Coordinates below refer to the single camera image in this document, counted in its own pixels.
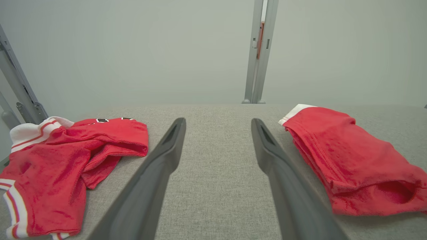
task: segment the gray wall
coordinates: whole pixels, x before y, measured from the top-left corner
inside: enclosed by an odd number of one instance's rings
[[[0,0],[50,115],[149,103],[240,103],[253,1]],[[281,0],[263,100],[427,103],[427,1]]]
[[[3,108],[0,106],[0,114],[3,113]],[[0,118],[0,161],[5,159],[10,154],[12,140],[9,136],[9,128]]]
[[[0,0],[0,24],[50,115],[148,103],[240,103],[248,0]]]
[[[12,111],[15,113],[16,117],[21,123],[24,123],[24,118],[19,113],[16,108],[16,103],[18,98],[13,92],[12,88],[9,85],[10,81],[18,82],[18,78],[13,71],[13,65],[10,63],[9,58],[4,51],[0,51],[0,91],[6,99],[9,106],[12,108]]]
[[[281,0],[267,103],[427,104],[426,0]]]

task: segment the metal bracket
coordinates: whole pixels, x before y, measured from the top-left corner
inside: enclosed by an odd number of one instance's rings
[[[1,49],[4,50],[8,60],[2,61],[2,64],[6,69],[11,69],[9,70],[10,76],[9,78],[6,76],[6,79],[8,80],[18,100],[22,102],[19,103],[20,105],[17,105],[18,110],[21,114],[24,112],[25,115],[22,115],[22,117],[27,123],[41,123],[48,117],[48,115],[43,106],[38,102],[33,90],[31,89],[30,84],[28,83],[28,80],[25,77],[21,66],[19,65],[18,59],[16,58],[16,55],[13,52],[1,25],[0,45],[2,45]]]
[[[31,115],[28,112],[28,109],[20,102],[16,103],[16,108],[18,108],[19,113],[24,118],[24,121],[26,123],[33,123],[34,120],[32,119]]]
[[[13,112],[13,109],[10,107],[6,98],[3,96],[1,92],[0,92],[0,106],[3,109],[1,118],[3,119],[4,123],[6,123],[9,129],[12,129],[18,126],[19,124],[21,124],[18,118],[16,117],[15,113]]]
[[[252,41],[252,47],[253,48],[257,48],[258,47],[258,41],[256,38],[254,38],[254,40]]]
[[[41,103],[34,102],[34,107],[35,107],[35,110],[37,111],[37,114],[40,115],[40,118],[43,118],[43,119],[47,118],[47,113]]]

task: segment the gray table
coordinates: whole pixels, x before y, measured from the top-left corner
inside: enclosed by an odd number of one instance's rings
[[[154,148],[174,119],[187,119],[187,134],[178,169],[171,175],[159,219],[157,239],[280,239],[281,234],[267,177],[259,169],[250,121],[264,121],[279,144],[304,172],[330,208],[325,190],[306,165],[288,132],[277,121],[296,104],[170,105],[100,110],[93,118],[132,117],[148,126]],[[391,142],[407,160],[427,171],[427,109],[403,106],[324,106],[348,113],[377,138]],[[82,232],[87,239],[109,205],[144,158],[123,158],[95,190],[88,191]],[[337,216],[351,239],[422,239],[427,216]],[[0,239],[10,224],[0,201]]]

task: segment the metal frame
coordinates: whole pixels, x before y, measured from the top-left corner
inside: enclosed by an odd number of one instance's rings
[[[266,19],[264,23],[263,40],[261,43],[260,61],[255,78],[254,93],[251,98],[251,103],[265,103],[261,100],[263,94],[264,81],[267,72],[268,58],[272,47],[274,24],[276,22],[277,7],[279,0],[268,0]]]
[[[18,98],[20,105],[23,106],[18,107],[19,104],[17,103],[17,108],[20,110],[22,117],[27,123],[39,124],[43,122],[48,115],[31,89],[1,25],[0,53],[6,55],[6,57],[0,56],[0,68],[3,70],[3,73]]]
[[[1,118],[6,123],[9,129],[12,129],[20,124],[18,118],[13,112],[10,105],[7,103],[6,98],[4,98],[3,94],[0,92],[0,106],[3,109],[1,113]]]
[[[252,99],[262,12],[263,12],[263,0],[255,0],[254,16],[252,18],[251,41],[249,45],[249,61],[248,61],[248,72],[246,75],[245,100],[243,100],[242,103],[251,103],[251,99]]]

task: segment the folded red shirt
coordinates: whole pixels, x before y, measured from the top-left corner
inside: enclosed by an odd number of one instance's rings
[[[0,174],[12,225],[9,239],[80,232],[86,188],[94,189],[122,156],[145,156],[147,126],[134,119],[87,119],[73,123],[49,117],[10,131],[10,163]]]
[[[329,196],[333,212],[391,215],[427,211],[427,174],[354,118],[298,104],[279,124],[293,137]]]

